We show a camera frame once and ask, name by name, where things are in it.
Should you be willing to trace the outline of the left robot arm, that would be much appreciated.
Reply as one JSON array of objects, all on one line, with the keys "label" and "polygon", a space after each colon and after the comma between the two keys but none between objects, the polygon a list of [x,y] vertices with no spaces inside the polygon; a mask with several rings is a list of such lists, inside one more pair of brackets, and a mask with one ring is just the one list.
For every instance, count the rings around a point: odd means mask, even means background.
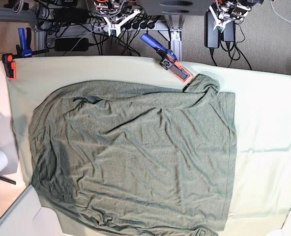
[{"label": "left robot arm", "polygon": [[255,5],[264,0],[214,0],[219,19],[243,20]]}]

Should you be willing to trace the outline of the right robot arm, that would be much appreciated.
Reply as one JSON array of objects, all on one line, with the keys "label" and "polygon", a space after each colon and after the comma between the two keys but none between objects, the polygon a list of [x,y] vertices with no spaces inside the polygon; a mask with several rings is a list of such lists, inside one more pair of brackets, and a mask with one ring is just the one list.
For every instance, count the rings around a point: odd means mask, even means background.
[{"label": "right robot arm", "polygon": [[120,17],[131,14],[137,0],[93,0],[93,13],[99,17]]}]

